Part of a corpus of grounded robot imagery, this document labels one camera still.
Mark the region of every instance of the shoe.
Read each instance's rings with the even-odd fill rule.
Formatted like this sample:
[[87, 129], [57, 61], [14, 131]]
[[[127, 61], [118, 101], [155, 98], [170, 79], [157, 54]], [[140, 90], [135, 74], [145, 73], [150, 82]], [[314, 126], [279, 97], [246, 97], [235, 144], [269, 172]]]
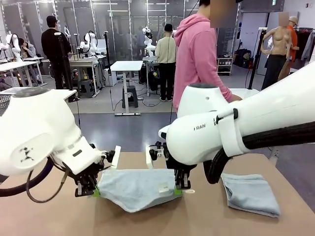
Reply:
[[78, 97], [75, 97], [73, 99], [68, 99], [68, 102], [71, 103], [71, 102], [77, 102], [77, 101], [80, 101], [80, 99]]

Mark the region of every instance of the beige sweater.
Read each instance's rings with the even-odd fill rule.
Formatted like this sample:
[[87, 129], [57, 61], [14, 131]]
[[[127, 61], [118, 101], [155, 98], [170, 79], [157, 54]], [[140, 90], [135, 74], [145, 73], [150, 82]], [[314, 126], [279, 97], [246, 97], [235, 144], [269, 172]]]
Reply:
[[159, 63], [176, 61], [176, 45], [172, 37], [164, 37], [157, 42], [156, 57]]

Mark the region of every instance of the mannequin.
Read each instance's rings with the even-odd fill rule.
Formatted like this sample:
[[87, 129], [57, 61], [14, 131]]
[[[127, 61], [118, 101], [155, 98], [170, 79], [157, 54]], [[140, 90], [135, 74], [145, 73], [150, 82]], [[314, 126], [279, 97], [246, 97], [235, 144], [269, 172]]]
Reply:
[[297, 47], [297, 34], [294, 30], [294, 27], [297, 25], [298, 25], [298, 18], [296, 16], [291, 16], [289, 18], [289, 25], [287, 27], [291, 32], [291, 39], [292, 39], [290, 58], [288, 58], [286, 62], [284, 63], [284, 66], [280, 72], [278, 81], [284, 79], [285, 77], [289, 75], [291, 65], [295, 61], [296, 51], [300, 49], [299, 47]]
[[290, 56], [290, 48], [292, 45], [291, 32], [287, 29], [287, 24], [281, 24], [281, 19], [279, 17], [280, 26], [270, 30], [265, 34], [263, 42], [272, 36], [273, 48], [272, 50], [265, 50], [263, 48], [263, 43], [261, 44], [261, 52], [269, 55], [267, 71], [262, 85], [261, 90], [273, 85], [278, 81], [279, 74], [284, 66], [285, 61]]

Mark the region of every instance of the blue towel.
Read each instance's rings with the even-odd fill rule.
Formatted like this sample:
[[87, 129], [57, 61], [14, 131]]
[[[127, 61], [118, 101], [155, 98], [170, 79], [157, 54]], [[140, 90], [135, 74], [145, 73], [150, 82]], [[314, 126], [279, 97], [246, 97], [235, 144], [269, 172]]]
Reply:
[[280, 217], [280, 208], [267, 181], [261, 175], [221, 175], [227, 205], [270, 217]]
[[98, 183], [101, 197], [133, 213], [166, 203], [174, 194], [174, 170], [106, 170]]

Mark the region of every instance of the person in beige sweater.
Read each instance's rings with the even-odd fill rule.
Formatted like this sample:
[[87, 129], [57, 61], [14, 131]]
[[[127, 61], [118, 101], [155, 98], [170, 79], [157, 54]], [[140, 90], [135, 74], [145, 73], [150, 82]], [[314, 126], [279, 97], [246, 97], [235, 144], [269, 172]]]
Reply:
[[162, 102], [173, 100], [173, 86], [175, 78], [176, 45], [172, 38], [173, 26], [166, 24], [165, 37], [157, 42], [156, 57], [159, 62], [159, 77], [161, 81], [160, 100]]

